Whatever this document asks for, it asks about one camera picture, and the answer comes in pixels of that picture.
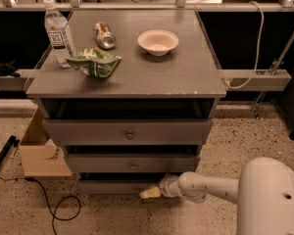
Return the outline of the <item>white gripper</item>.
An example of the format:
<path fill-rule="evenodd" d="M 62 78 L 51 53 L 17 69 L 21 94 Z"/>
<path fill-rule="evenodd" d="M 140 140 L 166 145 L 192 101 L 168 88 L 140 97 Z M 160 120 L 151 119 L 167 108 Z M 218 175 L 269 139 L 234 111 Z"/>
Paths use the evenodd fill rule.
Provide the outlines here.
<path fill-rule="evenodd" d="M 165 177 L 160 181 L 160 188 L 158 186 L 146 188 L 140 192 L 140 197 L 142 199 L 159 198 L 162 194 L 169 198 L 179 197 L 180 188 L 178 179 L 179 177 L 177 175 L 166 173 Z"/>

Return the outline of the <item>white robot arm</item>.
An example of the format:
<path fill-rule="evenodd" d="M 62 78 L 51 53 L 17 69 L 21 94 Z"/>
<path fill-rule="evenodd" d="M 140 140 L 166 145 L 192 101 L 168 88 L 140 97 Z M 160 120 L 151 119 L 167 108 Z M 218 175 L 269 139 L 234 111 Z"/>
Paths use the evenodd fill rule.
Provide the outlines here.
<path fill-rule="evenodd" d="M 184 172 L 167 175 L 140 192 L 201 203 L 209 196 L 237 206 L 237 235 L 294 235 L 294 170 L 275 159 L 248 162 L 237 179 Z"/>

